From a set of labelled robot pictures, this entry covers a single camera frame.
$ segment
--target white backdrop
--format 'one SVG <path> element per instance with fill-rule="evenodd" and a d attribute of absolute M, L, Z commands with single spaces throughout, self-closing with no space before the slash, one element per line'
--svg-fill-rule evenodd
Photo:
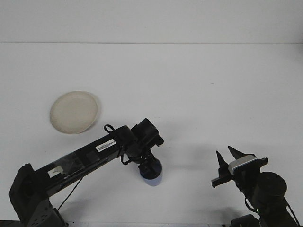
<path fill-rule="evenodd" d="M 153 153 L 163 180 L 151 187 L 118 159 L 83 179 L 62 207 L 68 221 L 228 223 L 248 212 L 234 183 L 211 187 L 215 151 L 268 157 L 303 221 L 303 44 L 0 44 L 0 219 L 17 219 L 8 191 L 25 163 L 38 169 L 104 135 L 149 118 L 165 139 Z M 99 97 L 88 131 L 49 122 L 72 90 Z M 72 186 L 52 197 L 55 207 Z"/>
<path fill-rule="evenodd" d="M 1 0 L 0 41 L 302 43 L 302 0 Z"/>

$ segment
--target paper plate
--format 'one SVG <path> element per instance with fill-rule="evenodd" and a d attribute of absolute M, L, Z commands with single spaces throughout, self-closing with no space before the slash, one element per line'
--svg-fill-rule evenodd
<path fill-rule="evenodd" d="M 50 120 L 55 129 L 67 134 L 80 133 L 88 129 L 98 115 L 98 103 L 92 94 L 72 91 L 53 104 Z"/>

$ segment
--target cable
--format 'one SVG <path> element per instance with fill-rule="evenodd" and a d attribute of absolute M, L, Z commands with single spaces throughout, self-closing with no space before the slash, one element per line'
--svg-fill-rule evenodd
<path fill-rule="evenodd" d="M 289 203 L 288 203 L 287 201 L 286 201 L 286 203 L 287 203 L 287 206 L 288 206 L 290 212 L 292 213 L 292 215 L 293 215 L 293 217 L 294 217 L 294 219 L 295 219 L 297 225 L 300 226 L 300 223 L 299 223 L 297 217 L 295 216 L 295 214 L 294 214 L 294 212 L 293 212 L 293 209 L 290 207 L 290 205 L 289 205 Z"/>
<path fill-rule="evenodd" d="M 65 203 L 65 201 L 67 201 L 67 199 L 71 196 L 71 194 L 73 193 L 73 191 L 76 189 L 76 187 L 78 186 L 78 184 L 82 181 L 83 178 L 81 178 L 78 183 L 76 184 L 76 186 L 73 188 L 73 190 L 71 191 L 71 193 L 66 197 L 66 199 L 61 203 L 61 205 L 59 206 L 58 210 L 61 208 L 61 206 Z"/>
<path fill-rule="evenodd" d="M 255 209 L 251 208 L 251 207 L 248 205 L 248 203 L 247 203 L 247 198 L 245 198 L 244 201 L 245 201 L 245 205 L 246 205 L 247 209 L 249 209 L 249 210 L 252 211 L 252 212 L 258 213 Z"/>

